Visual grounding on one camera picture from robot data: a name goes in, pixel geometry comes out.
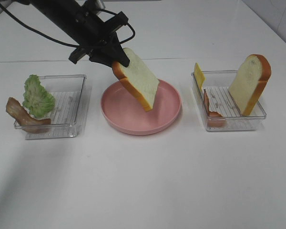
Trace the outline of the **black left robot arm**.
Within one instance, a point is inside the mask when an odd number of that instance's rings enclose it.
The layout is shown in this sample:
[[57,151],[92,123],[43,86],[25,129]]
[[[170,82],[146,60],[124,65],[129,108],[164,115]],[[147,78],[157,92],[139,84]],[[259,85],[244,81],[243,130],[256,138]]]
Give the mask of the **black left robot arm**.
[[113,62],[129,65],[130,60],[116,33],[128,23],[123,12],[103,21],[97,15],[102,9],[94,0],[87,0],[83,5],[74,0],[32,0],[30,3],[77,42],[78,47],[69,56],[72,63],[88,55],[91,62],[109,67]]

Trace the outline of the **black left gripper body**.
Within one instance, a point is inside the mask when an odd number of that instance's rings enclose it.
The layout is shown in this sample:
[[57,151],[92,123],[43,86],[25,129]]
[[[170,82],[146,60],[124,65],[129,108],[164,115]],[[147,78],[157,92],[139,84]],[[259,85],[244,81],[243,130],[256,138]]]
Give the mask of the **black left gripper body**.
[[89,56],[91,48],[108,48],[110,36],[126,25],[128,18],[123,12],[119,12],[107,21],[102,21],[97,15],[86,10],[84,13],[79,14],[76,22],[83,31],[83,41],[69,56],[69,60],[74,64],[83,56]]

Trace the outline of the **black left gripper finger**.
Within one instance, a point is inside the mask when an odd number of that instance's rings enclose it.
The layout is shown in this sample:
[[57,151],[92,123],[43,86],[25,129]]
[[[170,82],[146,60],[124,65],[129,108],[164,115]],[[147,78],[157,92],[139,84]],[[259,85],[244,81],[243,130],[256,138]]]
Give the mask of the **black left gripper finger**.
[[111,64],[113,64],[114,62],[118,62],[124,67],[129,66],[130,60],[125,54],[123,48],[121,47],[120,41],[116,33],[113,33],[110,36],[107,53],[111,59]]
[[114,61],[113,58],[114,49],[113,48],[91,48],[89,52],[89,60],[91,62],[106,65],[108,67],[112,66]]

